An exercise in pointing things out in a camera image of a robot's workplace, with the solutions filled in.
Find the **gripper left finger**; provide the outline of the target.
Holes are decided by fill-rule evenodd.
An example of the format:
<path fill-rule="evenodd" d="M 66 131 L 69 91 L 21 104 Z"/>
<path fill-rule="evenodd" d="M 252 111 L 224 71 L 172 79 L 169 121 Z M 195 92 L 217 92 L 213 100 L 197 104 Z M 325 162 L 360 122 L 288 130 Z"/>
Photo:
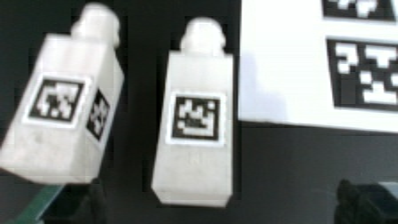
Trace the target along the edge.
<path fill-rule="evenodd" d="M 103 183 L 46 185 L 10 224 L 106 224 Z"/>

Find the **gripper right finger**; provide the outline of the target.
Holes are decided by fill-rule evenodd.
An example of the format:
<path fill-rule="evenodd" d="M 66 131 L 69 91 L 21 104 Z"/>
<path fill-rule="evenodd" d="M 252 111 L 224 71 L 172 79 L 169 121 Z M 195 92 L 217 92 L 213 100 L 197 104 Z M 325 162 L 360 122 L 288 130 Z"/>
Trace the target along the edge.
<path fill-rule="evenodd" d="M 398 224 L 398 182 L 353 184 L 336 190 L 334 224 Z"/>

